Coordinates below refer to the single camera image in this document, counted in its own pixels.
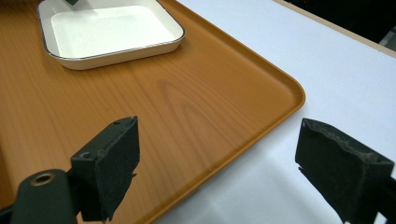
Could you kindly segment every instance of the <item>black object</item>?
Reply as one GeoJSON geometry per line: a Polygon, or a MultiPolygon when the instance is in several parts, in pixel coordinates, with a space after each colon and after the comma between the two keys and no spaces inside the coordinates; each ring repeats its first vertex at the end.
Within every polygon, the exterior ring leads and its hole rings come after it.
{"type": "Polygon", "coordinates": [[[66,0],[66,2],[73,6],[78,0],[66,0]]]}
{"type": "Polygon", "coordinates": [[[393,161],[312,119],[302,121],[295,160],[342,221],[373,223],[377,212],[396,221],[393,161]]]}
{"type": "Polygon", "coordinates": [[[117,120],[71,158],[67,173],[47,170],[23,180],[1,223],[75,224],[79,212],[84,221],[111,220],[139,158],[137,117],[117,120]]]}

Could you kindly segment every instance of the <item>white dish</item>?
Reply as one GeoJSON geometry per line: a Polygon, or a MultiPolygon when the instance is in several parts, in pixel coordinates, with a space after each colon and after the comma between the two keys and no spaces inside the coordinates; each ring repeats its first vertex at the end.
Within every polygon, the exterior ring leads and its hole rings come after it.
{"type": "Polygon", "coordinates": [[[155,0],[45,0],[38,15],[47,53],[75,70],[167,53],[184,37],[155,0]]]}

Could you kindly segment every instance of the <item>tray rim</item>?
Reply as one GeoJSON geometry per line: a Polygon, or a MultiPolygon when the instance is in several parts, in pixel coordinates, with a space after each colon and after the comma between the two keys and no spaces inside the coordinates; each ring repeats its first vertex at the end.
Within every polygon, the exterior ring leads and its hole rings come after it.
{"type": "Polygon", "coordinates": [[[171,210],[172,208],[175,208],[178,204],[182,203],[183,200],[185,200],[189,195],[193,194],[196,190],[198,190],[202,185],[204,185],[210,178],[212,178],[214,175],[218,174],[220,171],[225,169],[227,166],[229,166],[234,160],[236,160],[239,156],[241,156],[243,153],[245,153],[247,150],[249,150],[252,146],[254,146],[258,141],[264,138],[265,135],[270,133],[273,129],[275,129],[279,124],[281,124],[283,121],[288,119],[291,115],[293,115],[295,112],[297,112],[299,109],[301,109],[304,106],[305,100],[306,100],[306,95],[303,86],[292,76],[284,72],[282,69],[278,68],[276,65],[273,63],[269,62],[265,58],[263,58],[260,54],[257,52],[253,51],[252,49],[248,48],[246,45],[232,37],[231,35],[225,33],[222,31],[219,27],[211,23],[210,21],[206,20],[199,14],[195,13],[194,11],[190,10],[189,8],[185,7],[178,1],[173,1],[173,0],[158,0],[159,2],[171,2],[169,4],[172,4],[173,7],[178,7],[183,10],[186,10],[187,13],[191,14],[192,17],[190,17],[190,20],[200,20],[205,23],[206,26],[209,26],[214,32],[216,32],[216,35],[222,35],[222,38],[228,38],[231,41],[233,41],[235,44],[237,44],[237,47],[244,52],[249,53],[251,56],[254,57],[255,59],[255,64],[257,64],[257,61],[265,62],[271,65],[271,68],[276,69],[278,72],[282,73],[284,77],[287,77],[294,85],[295,91],[299,91],[300,95],[300,100],[298,101],[298,104],[294,104],[294,107],[291,110],[288,110],[288,112],[283,115],[281,118],[275,121],[272,125],[270,125],[267,129],[265,129],[263,132],[260,132],[256,136],[253,136],[249,141],[240,147],[237,151],[232,153],[232,156],[224,160],[220,166],[216,167],[215,169],[212,169],[211,172],[208,175],[205,175],[203,178],[201,178],[199,181],[196,181],[191,187],[189,187],[188,190],[183,191],[181,194],[178,195],[173,201],[170,203],[166,204],[165,206],[162,206],[162,209],[160,209],[157,213],[155,213],[152,217],[148,217],[145,219],[145,216],[141,217],[138,219],[138,223],[153,223],[155,220],[158,220],[161,216],[163,216],[166,212],[171,210]]]}

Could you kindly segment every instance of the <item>orange tray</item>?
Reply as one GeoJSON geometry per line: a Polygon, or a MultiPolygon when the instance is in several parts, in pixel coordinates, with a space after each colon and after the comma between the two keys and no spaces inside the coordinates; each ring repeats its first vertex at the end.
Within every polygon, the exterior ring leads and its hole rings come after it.
{"type": "Polygon", "coordinates": [[[0,206],[28,175],[68,170],[113,120],[137,115],[141,162],[112,223],[151,222],[304,104],[302,87],[180,3],[174,52],[86,71],[43,47],[37,2],[0,3],[0,206]]]}

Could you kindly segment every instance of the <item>rectangular dish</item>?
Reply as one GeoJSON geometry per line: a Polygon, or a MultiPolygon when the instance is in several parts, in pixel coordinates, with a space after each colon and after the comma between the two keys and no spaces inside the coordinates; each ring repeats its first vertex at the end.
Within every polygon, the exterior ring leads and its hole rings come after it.
{"type": "Polygon", "coordinates": [[[167,53],[184,36],[155,0],[45,0],[38,14],[47,53],[76,70],[167,53]]]}

